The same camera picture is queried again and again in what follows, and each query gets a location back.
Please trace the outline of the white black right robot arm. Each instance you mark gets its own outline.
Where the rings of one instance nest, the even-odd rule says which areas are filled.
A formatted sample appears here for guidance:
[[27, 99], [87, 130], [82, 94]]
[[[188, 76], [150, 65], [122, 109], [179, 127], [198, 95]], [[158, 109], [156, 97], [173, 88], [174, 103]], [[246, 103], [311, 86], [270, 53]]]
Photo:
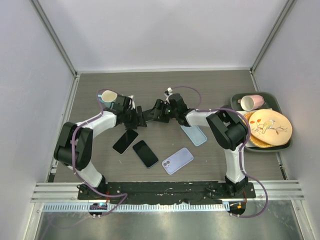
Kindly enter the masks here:
[[218, 145], [224, 149], [226, 193], [233, 198], [243, 193], [249, 182], [243, 149], [250, 137], [243, 115], [227, 106], [213, 110], [189, 108], [182, 96], [174, 93], [166, 100], [158, 99], [147, 117], [165, 123], [175, 119], [185, 127], [209, 127]]

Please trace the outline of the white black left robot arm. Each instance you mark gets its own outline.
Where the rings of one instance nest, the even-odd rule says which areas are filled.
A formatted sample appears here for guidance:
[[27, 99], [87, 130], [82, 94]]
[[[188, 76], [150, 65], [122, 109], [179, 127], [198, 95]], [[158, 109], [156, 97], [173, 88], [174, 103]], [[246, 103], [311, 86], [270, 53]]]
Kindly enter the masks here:
[[97, 97], [100, 112], [82, 122], [66, 122], [60, 131], [53, 157], [72, 170], [89, 188], [89, 194], [100, 200], [107, 197], [106, 178], [93, 165], [93, 140], [101, 133], [123, 124], [126, 130], [146, 127], [141, 106], [132, 96], [115, 94], [112, 100], [102, 102]]

